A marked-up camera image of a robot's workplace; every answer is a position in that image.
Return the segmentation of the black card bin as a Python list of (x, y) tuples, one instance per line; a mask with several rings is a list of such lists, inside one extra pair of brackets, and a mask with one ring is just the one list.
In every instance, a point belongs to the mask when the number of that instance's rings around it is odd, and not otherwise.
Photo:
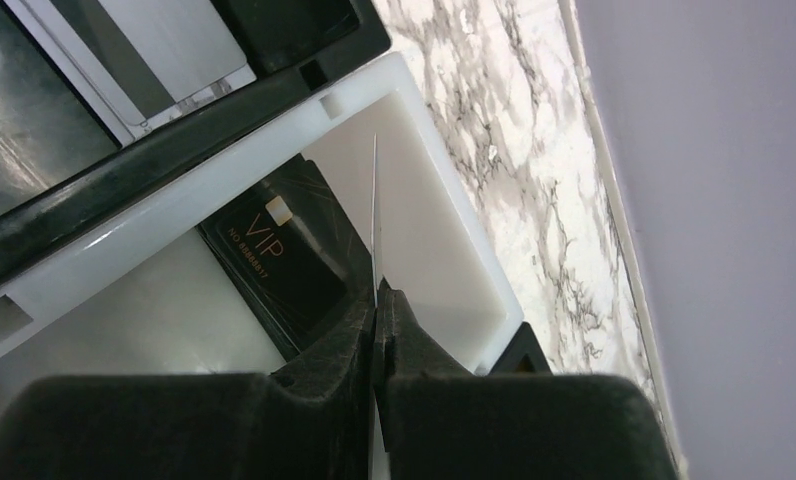
[(523, 322), (501, 356), (491, 374), (550, 374), (552, 372), (536, 335), (528, 322)]
[(390, 44), (370, 1), (0, 1), (0, 285)]

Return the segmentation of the black right card bin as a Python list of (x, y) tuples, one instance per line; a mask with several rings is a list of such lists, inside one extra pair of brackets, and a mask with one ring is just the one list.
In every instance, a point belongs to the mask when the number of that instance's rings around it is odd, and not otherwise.
[(528, 322), (523, 322), (501, 356), (491, 374), (550, 374), (552, 372), (536, 335)]

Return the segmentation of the silver card in left bin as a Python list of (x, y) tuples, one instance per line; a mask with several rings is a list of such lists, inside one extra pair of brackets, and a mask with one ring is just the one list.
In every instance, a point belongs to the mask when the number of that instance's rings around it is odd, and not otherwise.
[(257, 78), (207, 0), (6, 5), (122, 146)]

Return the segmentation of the black credit card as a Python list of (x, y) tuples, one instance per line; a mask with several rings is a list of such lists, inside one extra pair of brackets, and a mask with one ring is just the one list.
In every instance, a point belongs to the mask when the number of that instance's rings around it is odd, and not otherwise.
[(197, 230), (285, 360), (372, 296), (369, 249), (316, 163), (302, 155)]
[(379, 270), (379, 206), (378, 206), (378, 136), (373, 136), (372, 148), (372, 178), (371, 178), (371, 270), (372, 270), (372, 293), (373, 305), (377, 308), (379, 305), (379, 284), (380, 284), (380, 270)]

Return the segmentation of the white middle card bin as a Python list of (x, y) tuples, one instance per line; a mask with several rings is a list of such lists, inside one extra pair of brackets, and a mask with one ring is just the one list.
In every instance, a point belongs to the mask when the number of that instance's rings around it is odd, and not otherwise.
[(0, 286), (0, 415), (57, 375), (270, 372), (245, 280), (305, 315), (371, 286), (488, 373), (523, 313), (404, 58), (385, 56)]

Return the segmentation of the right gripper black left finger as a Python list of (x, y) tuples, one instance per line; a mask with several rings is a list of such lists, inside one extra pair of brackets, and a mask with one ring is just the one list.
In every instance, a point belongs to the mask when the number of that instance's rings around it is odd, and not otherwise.
[(0, 479), (366, 479), (375, 295), (269, 373), (56, 376), (0, 417)]

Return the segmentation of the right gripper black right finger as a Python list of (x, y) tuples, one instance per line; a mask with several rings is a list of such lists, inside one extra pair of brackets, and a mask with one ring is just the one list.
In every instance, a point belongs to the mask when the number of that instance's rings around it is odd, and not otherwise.
[(610, 375), (477, 376), (381, 283), (375, 392), (394, 479), (674, 479), (656, 414)]

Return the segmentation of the black left card bin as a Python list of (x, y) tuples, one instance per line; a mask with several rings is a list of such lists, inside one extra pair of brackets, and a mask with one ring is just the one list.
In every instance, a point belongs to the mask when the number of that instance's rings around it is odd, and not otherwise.
[(0, 1), (0, 285), (390, 44), (370, 1)]

